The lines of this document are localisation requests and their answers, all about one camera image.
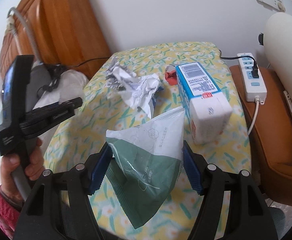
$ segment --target table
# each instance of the table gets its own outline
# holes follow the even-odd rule
[[[220,60],[218,48],[209,42],[165,43],[115,53],[85,87],[86,99],[79,113],[63,122],[56,131],[44,156],[47,168],[53,172],[69,170],[75,164],[85,162],[90,154],[99,152],[107,129],[121,130],[149,120],[145,113],[129,108],[120,96],[104,87],[104,71],[115,56],[137,75],[157,73],[163,80],[164,90],[156,94],[154,116],[181,105],[178,87],[170,86],[164,79],[165,67],[200,62],[226,96],[233,114],[217,141],[200,146],[194,145],[185,118],[184,139],[194,152],[202,154],[208,163],[216,164],[223,171],[250,171],[250,145],[241,103],[227,65]],[[224,195],[216,238],[223,235],[229,196],[227,192]],[[107,177],[100,190],[90,197],[100,227],[120,238],[136,240],[187,239],[201,201],[202,197],[191,189],[184,169],[156,215],[138,229],[134,229],[127,219]]]

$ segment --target white box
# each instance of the white box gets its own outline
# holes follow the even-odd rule
[[[233,111],[226,97],[199,62],[176,66],[176,73],[195,144],[217,140]]]

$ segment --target green and white package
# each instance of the green and white package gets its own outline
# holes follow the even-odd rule
[[[178,107],[136,127],[106,132],[115,157],[106,175],[134,228],[156,214],[175,186],[184,118],[184,108]]]

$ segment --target black power cord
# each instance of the black power cord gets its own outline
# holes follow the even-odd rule
[[[84,65],[89,61],[98,60],[98,59],[109,59],[109,57],[91,58],[91,59],[83,61],[82,63],[79,63],[78,65],[73,65],[73,66],[68,66],[68,67],[80,67],[81,65]],[[59,81],[61,79],[62,73],[64,73],[67,70],[67,67],[65,65],[62,65],[62,64],[56,64],[56,65],[44,64],[44,65],[46,66],[47,70],[49,71],[49,74],[52,78],[52,82],[50,85],[41,86],[37,90],[37,98],[38,99],[40,99],[40,96],[38,93],[41,89],[44,92],[45,91],[52,92],[54,89],[56,89],[59,85]]]
[[[245,55],[245,56],[237,56],[237,57],[222,57],[221,56],[221,50],[219,50],[219,52],[220,52],[220,58],[221,59],[226,59],[226,60],[239,59],[239,58],[244,58],[244,57],[251,58],[254,61],[254,65],[252,67],[251,75],[252,75],[253,78],[259,78],[257,62],[255,61],[255,59],[252,56]]]

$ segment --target wooden headboard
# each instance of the wooden headboard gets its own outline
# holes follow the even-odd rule
[[[44,63],[78,65],[111,56],[89,0],[21,0],[17,9],[33,30]],[[25,28],[14,19],[22,53],[33,54]],[[8,33],[0,52],[2,78],[17,55],[13,35]],[[91,79],[105,62],[94,60],[76,70]]]

